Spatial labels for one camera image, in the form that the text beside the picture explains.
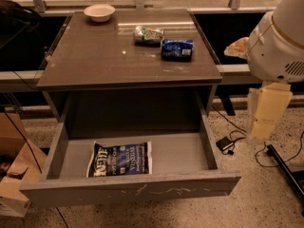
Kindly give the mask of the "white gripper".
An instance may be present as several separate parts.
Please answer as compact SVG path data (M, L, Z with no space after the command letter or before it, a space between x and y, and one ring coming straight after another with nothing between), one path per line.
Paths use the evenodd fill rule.
M294 83L304 80L303 43L303 16L270 11L249 38L236 40L224 54L247 59L251 73L262 81ZM292 97L288 84L264 82L260 88L249 89L248 143L260 143L271 136Z

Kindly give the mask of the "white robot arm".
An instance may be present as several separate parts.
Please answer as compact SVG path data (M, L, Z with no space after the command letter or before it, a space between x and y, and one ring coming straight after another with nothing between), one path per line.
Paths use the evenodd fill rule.
M246 134L249 143L261 143L289 105L291 84L304 81L304 0L282 0L224 54L245 59L251 74L262 81L249 90Z

